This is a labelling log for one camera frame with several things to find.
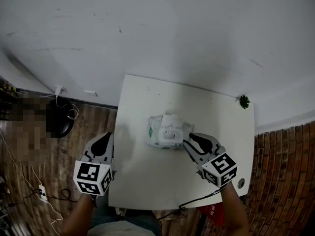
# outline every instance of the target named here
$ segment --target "small green plant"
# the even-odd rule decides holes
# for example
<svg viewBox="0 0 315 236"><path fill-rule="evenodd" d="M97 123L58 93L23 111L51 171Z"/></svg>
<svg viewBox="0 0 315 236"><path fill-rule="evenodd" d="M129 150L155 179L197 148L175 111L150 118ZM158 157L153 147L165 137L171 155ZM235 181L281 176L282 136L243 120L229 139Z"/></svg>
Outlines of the small green plant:
<svg viewBox="0 0 315 236"><path fill-rule="evenodd" d="M240 98L240 105L241 105L241 107L246 109L246 108L248 108L249 103L250 103L250 100L248 100L248 97L245 96L245 95L242 95L241 98Z"/></svg>

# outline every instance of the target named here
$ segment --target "person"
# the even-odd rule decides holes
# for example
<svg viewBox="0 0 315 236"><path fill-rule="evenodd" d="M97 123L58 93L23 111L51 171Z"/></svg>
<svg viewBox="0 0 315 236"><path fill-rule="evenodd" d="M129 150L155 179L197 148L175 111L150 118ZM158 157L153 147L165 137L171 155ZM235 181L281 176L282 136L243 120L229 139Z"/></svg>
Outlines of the person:
<svg viewBox="0 0 315 236"><path fill-rule="evenodd" d="M249 235L249 225L245 208L232 182L221 191L224 223L228 236ZM97 200L108 200L100 197ZM160 236L159 221L152 211L127 209L125 216L117 215L115 208L108 207L106 201L97 204L90 195L82 194L70 216L64 220L62 236Z"/></svg>

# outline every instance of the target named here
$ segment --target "white table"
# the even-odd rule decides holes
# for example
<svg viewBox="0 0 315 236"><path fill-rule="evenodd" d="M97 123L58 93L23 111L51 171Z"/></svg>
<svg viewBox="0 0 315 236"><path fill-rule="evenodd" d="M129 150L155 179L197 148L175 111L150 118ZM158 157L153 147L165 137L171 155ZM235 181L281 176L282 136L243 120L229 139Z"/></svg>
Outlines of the white table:
<svg viewBox="0 0 315 236"><path fill-rule="evenodd" d="M239 196L248 192L254 147L253 105L244 110L235 98L175 83L126 75L115 126L115 180L109 205L131 209L177 209L217 188L197 173L185 150L159 150L145 144L147 118L175 113L194 132L217 138L238 164L233 180ZM238 189L238 181L245 185ZM220 194L192 203L221 202Z"/></svg>

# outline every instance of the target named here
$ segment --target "human arm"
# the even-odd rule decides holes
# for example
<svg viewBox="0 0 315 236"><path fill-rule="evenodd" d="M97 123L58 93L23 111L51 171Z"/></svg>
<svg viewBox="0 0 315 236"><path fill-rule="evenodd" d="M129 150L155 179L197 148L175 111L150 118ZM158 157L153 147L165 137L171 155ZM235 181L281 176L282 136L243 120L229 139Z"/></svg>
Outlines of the human arm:
<svg viewBox="0 0 315 236"><path fill-rule="evenodd" d="M86 236L90 228L94 203L90 195L82 194L70 216L64 220L62 236Z"/></svg>
<svg viewBox="0 0 315 236"><path fill-rule="evenodd" d="M245 208L237 195L232 182L221 191L224 223L228 236L249 235L249 225Z"/></svg>

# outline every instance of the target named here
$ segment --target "brick wall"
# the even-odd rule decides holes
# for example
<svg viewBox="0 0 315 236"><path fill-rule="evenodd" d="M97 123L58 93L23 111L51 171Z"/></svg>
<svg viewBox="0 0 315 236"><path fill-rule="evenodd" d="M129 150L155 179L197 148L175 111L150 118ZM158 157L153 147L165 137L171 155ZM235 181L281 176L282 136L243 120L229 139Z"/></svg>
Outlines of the brick wall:
<svg viewBox="0 0 315 236"><path fill-rule="evenodd" d="M315 121L255 137L245 207L251 236L299 235L315 206ZM203 235L224 235L207 221Z"/></svg>

